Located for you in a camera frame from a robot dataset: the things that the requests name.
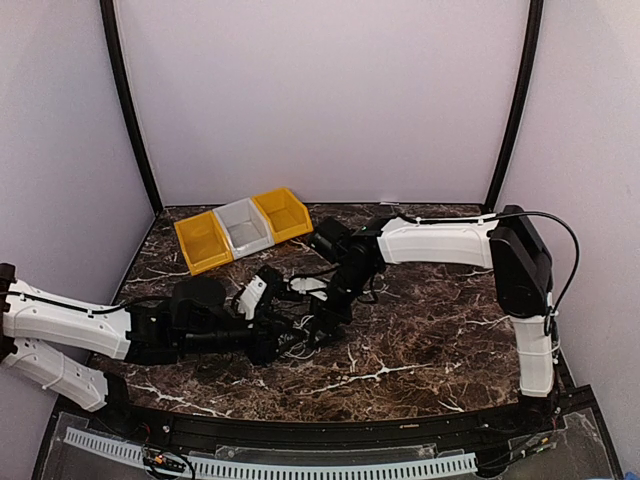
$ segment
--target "black frame edge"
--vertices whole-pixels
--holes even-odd
[[[120,99],[122,116],[124,117],[124,122],[127,126],[131,148],[133,149],[133,154],[136,157],[136,163],[138,164],[138,170],[140,170],[140,176],[142,177],[144,188],[147,191],[147,197],[149,197],[151,207],[157,215],[163,210],[162,200],[160,199],[158,186],[153,178],[151,164],[149,163],[147,151],[144,148],[142,133],[140,132],[140,125],[138,124],[138,117],[133,105],[131,89],[129,88],[129,80],[127,79],[127,71],[124,65],[124,57],[122,56],[120,36],[118,35],[118,24],[113,0],[100,0],[100,11],[102,12],[104,35],[107,41],[107,49],[109,50],[113,79],[118,91],[118,98]]]
[[[538,46],[543,5],[544,0],[531,0],[529,6],[529,17],[527,19],[527,30],[524,36],[524,46],[522,47],[518,79],[513,93],[509,119],[507,120],[507,126],[502,139],[502,146],[500,147],[496,167],[493,171],[489,191],[487,192],[487,197],[482,206],[484,213],[493,212],[496,208],[498,197],[500,196],[500,191],[502,190],[502,185],[504,184],[504,179],[507,175],[507,169],[509,168],[509,162],[511,161],[511,155],[516,143],[516,138],[518,137],[520,120],[522,119],[522,113],[527,100],[531,73],[533,72],[533,62],[536,56],[536,48]]]

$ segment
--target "storage bin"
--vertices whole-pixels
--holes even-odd
[[[234,259],[275,244],[269,223],[250,198],[214,208],[213,213],[227,236]]]
[[[175,227],[192,275],[233,261],[225,233],[212,211],[180,220]]]
[[[252,200],[269,222],[276,243],[313,231],[307,208],[288,188],[263,193]]]

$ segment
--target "white cable tray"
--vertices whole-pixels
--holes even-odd
[[[114,462],[143,468],[142,446],[67,428],[64,442]],[[425,480],[474,473],[474,453],[414,462],[348,466],[288,466],[227,462],[189,455],[198,479],[230,480]],[[190,471],[182,474],[190,477]]]

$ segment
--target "white bin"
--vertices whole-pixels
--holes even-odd
[[[214,208],[234,260],[275,245],[269,223],[250,198]]]

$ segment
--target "black cable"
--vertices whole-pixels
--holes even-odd
[[[27,298],[29,300],[34,300],[36,302],[42,302],[42,303],[46,303],[48,305],[54,305],[56,307],[61,307],[61,308],[66,308],[67,310],[74,310],[76,312],[82,312],[82,313],[87,313],[87,314],[91,314],[91,315],[107,315],[109,313],[113,313],[113,312],[117,312],[118,310],[122,310],[124,308],[129,308],[132,307],[133,305],[137,305],[139,303],[145,303],[145,302],[157,302],[157,301],[163,301],[163,300],[169,300],[170,297],[167,297],[166,295],[149,295],[146,297],[139,297],[139,298],[135,298],[129,302],[125,302],[122,303],[120,305],[117,305],[115,307],[112,308],[107,308],[104,310],[91,310],[85,307],[79,307],[77,305],[71,305],[69,303],[64,303],[64,302],[58,302],[57,300],[51,300],[50,298],[44,298],[44,297],[38,297],[37,295],[31,295],[30,293],[24,293],[24,292],[16,292],[16,291],[9,291],[9,292],[2,292],[0,293],[0,296],[2,295],[12,295],[12,296],[16,296],[16,297],[21,297],[24,296],[24,298]]]
[[[407,215],[404,215],[404,214],[399,214],[398,216],[407,222],[414,223],[417,225],[436,225],[439,223],[477,223],[479,220],[478,217],[453,218],[453,219],[452,218],[417,219],[417,218],[408,217]],[[573,245],[575,248],[575,260],[573,262],[573,268],[571,269],[571,273],[569,274],[569,278],[567,278],[567,281],[564,284],[564,287],[562,287],[562,290],[560,291],[560,295],[558,295],[558,299],[555,301],[553,307],[549,310],[549,312],[547,312],[545,334],[550,335],[551,331],[553,330],[553,326],[555,324],[554,317],[556,312],[558,311],[558,307],[560,307],[560,303],[564,299],[567,291],[569,290],[569,287],[571,287],[571,284],[573,283],[573,280],[578,271],[578,266],[580,264],[580,242],[578,241],[578,236],[576,235],[576,233],[573,231],[573,229],[569,226],[567,222],[562,220],[560,217],[557,217],[547,212],[528,211],[528,212],[515,212],[515,213],[498,213],[494,217],[485,218],[485,221],[487,222],[495,221],[495,220],[500,221],[500,220],[505,220],[509,218],[517,218],[517,217],[542,217],[542,218],[548,218],[550,220],[553,220],[554,222],[559,223],[562,227],[564,227],[564,229],[569,233],[569,235],[571,235],[571,239],[573,240]]]
[[[508,218],[516,218],[516,217],[543,217],[543,218],[548,218],[550,220],[553,220],[554,222],[562,225],[564,229],[567,232],[569,232],[569,235],[571,235],[571,239],[573,240],[573,245],[575,247],[575,259],[573,261],[573,268],[571,269],[571,273],[569,274],[569,278],[564,284],[564,287],[562,287],[562,290],[560,291],[560,295],[558,295],[558,300],[554,302],[553,308],[549,312],[549,316],[553,317],[555,313],[558,311],[558,307],[560,306],[562,299],[564,298],[567,291],[569,290],[569,287],[571,286],[571,283],[573,282],[573,279],[576,276],[576,272],[578,271],[578,265],[580,264],[580,242],[578,241],[578,236],[576,235],[576,233],[573,231],[573,229],[569,226],[567,222],[547,212],[530,211],[530,212],[516,212],[516,213],[506,213],[506,214],[499,213],[496,218],[498,220],[502,220],[502,219],[508,219]]]
[[[489,467],[489,468],[497,468],[497,467],[492,467],[491,465],[493,465],[496,462],[499,462],[503,458],[511,456],[511,454],[513,454],[515,452],[518,452],[519,454],[522,453],[522,450],[523,450],[522,447],[525,447],[531,440],[533,440],[537,435],[539,435],[540,432],[542,431],[544,425],[545,425],[545,421],[543,420],[541,422],[540,426],[536,429],[536,431],[534,433],[532,433],[531,435],[529,435],[525,440],[520,442],[517,446],[509,449],[509,451],[507,453],[503,453],[502,455],[494,458],[493,460],[490,460],[488,462],[485,462],[483,464],[478,465],[478,468],[487,468],[487,467]]]
[[[321,277],[322,275],[326,275],[327,273],[335,272],[338,268],[340,268],[340,265],[336,265],[326,270],[320,270],[319,272],[314,273],[296,273],[287,281],[287,283],[291,284],[291,282],[296,278]]]
[[[378,298],[378,294],[376,293],[376,291],[373,288],[373,280],[375,279],[375,275],[371,275],[371,278],[369,279],[369,292],[371,295],[371,299],[369,300],[362,300],[362,298],[358,297],[358,302],[363,303],[365,305],[375,305],[376,303],[378,303],[378,301],[380,300]]]
[[[181,453],[173,452],[171,450],[166,450],[166,449],[160,449],[160,451],[156,454],[156,456],[165,455],[167,453],[175,456],[176,458],[179,458],[180,461],[182,461],[185,464],[185,466],[189,468],[189,472],[191,473],[191,480],[196,480],[196,469],[195,469],[195,467],[187,459],[187,457],[185,457]],[[158,470],[157,470],[158,467],[156,467],[153,463],[150,463],[148,466],[149,466],[149,469],[152,472],[152,475],[155,478],[158,478],[160,480],[173,480],[173,479],[176,479],[176,478],[180,478],[182,476],[182,473],[183,473],[183,472],[176,472],[176,473],[178,473],[177,475],[168,475],[168,474],[165,474],[165,473],[158,472]]]
[[[161,302],[164,300],[170,300],[171,297],[168,297],[166,295],[149,295],[146,297],[139,297],[139,298],[134,298],[133,300],[129,301],[129,302],[125,302],[122,303],[120,305],[117,305],[113,308],[109,308],[106,310],[92,310],[92,313],[99,313],[102,315],[106,315],[107,313],[113,313],[113,312],[117,312],[118,310],[122,310],[123,308],[129,308],[132,307],[134,305],[138,305],[140,303],[146,303],[146,302]]]

